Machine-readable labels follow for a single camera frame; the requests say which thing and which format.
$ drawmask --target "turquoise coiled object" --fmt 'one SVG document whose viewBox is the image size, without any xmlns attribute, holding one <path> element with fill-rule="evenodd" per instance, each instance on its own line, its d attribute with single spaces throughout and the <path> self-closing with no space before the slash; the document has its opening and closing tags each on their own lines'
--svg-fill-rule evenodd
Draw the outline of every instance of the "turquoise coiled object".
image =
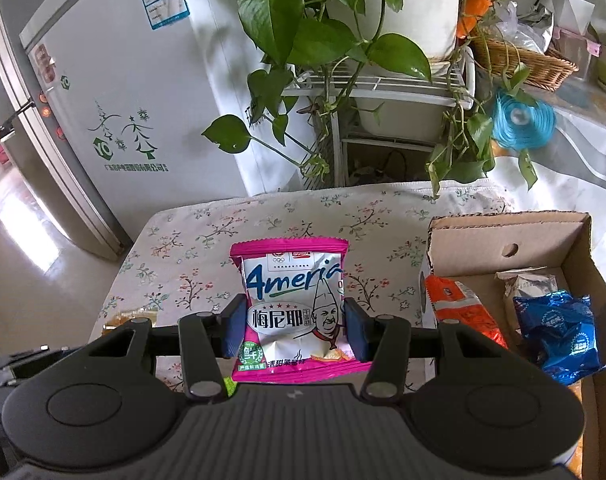
<svg viewBox="0 0 606 480">
<path fill-rule="evenodd" d="M 545 146 L 554 133 L 554 109 L 537 101 L 539 107 L 525 105 L 503 91 L 496 95 L 492 137 L 502 148 L 516 151 Z"/>
</svg>

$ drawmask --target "blue snack package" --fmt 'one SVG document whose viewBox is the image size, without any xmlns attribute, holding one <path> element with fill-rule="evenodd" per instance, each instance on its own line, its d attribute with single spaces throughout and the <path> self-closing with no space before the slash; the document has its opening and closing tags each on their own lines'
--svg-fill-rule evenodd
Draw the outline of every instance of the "blue snack package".
<svg viewBox="0 0 606 480">
<path fill-rule="evenodd" d="M 599 361 L 590 296 L 559 290 L 539 298 L 514 298 L 516 317 L 536 364 L 570 386 L 603 370 Z"/>
</svg>

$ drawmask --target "refrigerator door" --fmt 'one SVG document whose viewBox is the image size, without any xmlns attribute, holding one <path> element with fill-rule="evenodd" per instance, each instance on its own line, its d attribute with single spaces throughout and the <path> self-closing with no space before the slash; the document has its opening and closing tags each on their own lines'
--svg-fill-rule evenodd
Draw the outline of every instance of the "refrigerator door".
<svg viewBox="0 0 606 480">
<path fill-rule="evenodd" d="M 109 260 L 116 260 L 116 253 L 106 244 L 100 243 L 97 235 L 83 222 L 54 181 L 20 119 L 14 119 L 12 126 L 14 131 L 4 136 L 1 144 L 12 164 L 19 170 L 25 185 L 52 223 L 77 247 Z"/>
<path fill-rule="evenodd" d="M 28 55 L 131 238 L 160 210 L 247 195 L 234 156 L 201 136 L 219 108 L 189 20 L 152 30 L 141 0 L 78 0 Z"/>
</svg>

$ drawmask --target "metal shelf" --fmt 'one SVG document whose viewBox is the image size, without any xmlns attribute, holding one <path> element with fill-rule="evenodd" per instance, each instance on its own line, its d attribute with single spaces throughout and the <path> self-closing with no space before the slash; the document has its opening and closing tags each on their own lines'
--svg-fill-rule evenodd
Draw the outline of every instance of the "metal shelf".
<svg viewBox="0 0 606 480">
<path fill-rule="evenodd" d="M 337 96 L 352 77 L 352 72 L 345 66 L 334 71 L 331 79 L 330 95 Z M 323 76 L 305 72 L 283 91 L 284 96 L 318 96 L 324 92 Z M 432 82 L 414 77 L 378 76 L 361 72 L 352 97 L 385 99 L 390 101 L 410 101 L 453 107 L 457 103 L 457 94 L 463 108 L 472 108 L 475 92 L 475 67 L 472 51 L 466 47 L 461 62 L 448 74 L 434 76 Z"/>
</svg>

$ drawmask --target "green round logo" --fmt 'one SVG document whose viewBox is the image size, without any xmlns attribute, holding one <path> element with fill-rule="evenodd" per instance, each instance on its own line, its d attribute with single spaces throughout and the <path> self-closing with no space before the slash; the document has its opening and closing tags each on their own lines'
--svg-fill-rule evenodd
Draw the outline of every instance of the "green round logo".
<svg viewBox="0 0 606 480">
<path fill-rule="evenodd" d="M 253 341 L 245 341 L 238 352 L 238 358 L 244 365 L 257 365 L 263 360 L 263 348 Z"/>
</svg>

